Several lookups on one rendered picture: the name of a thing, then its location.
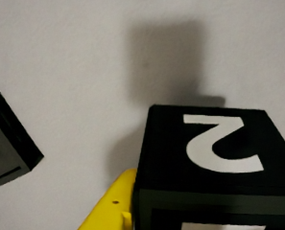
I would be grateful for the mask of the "black cube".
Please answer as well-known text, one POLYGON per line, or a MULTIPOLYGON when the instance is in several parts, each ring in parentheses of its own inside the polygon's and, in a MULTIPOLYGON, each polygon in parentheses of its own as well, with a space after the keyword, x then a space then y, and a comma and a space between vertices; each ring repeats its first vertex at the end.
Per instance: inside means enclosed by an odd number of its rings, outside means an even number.
POLYGON ((264 109, 153 104, 134 230, 285 230, 285 140, 264 109))

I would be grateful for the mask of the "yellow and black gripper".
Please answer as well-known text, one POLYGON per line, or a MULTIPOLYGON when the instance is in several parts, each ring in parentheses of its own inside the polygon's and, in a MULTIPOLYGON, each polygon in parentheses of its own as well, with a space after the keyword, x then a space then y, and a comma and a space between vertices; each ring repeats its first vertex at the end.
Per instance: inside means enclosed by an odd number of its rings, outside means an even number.
POLYGON ((137 169, 124 171, 77 230, 133 230, 133 187, 137 169))

